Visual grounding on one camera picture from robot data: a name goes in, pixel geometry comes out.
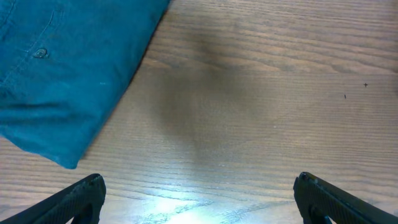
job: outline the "blue cloth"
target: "blue cloth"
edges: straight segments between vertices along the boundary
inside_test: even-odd
[[[74,169],[168,3],[0,0],[0,135]]]

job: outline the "metal button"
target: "metal button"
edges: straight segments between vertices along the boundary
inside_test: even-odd
[[[44,58],[44,56],[47,55],[47,50],[46,49],[39,49],[35,52],[33,57],[35,58]]]

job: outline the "dark object at edge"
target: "dark object at edge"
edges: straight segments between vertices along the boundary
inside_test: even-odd
[[[97,224],[105,194],[102,176],[91,174],[0,224],[58,224],[73,217],[72,224]]]
[[[315,177],[302,172],[293,186],[304,224],[329,224],[330,218],[336,223],[398,223],[395,217],[361,199]]]

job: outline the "wood grain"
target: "wood grain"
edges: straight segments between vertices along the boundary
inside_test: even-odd
[[[0,220],[94,172],[100,223],[302,223],[304,170],[398,215],[396,15],[393,0],[173,1],[76,170],[0,139]]]

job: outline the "wooden table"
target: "wooden table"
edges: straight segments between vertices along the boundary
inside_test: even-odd
[[[0,140],[0,220],[94,172],[100,223],[302,223],[304,170],[398,215],[397,17],[395,0],[173,1],[76,170]]]

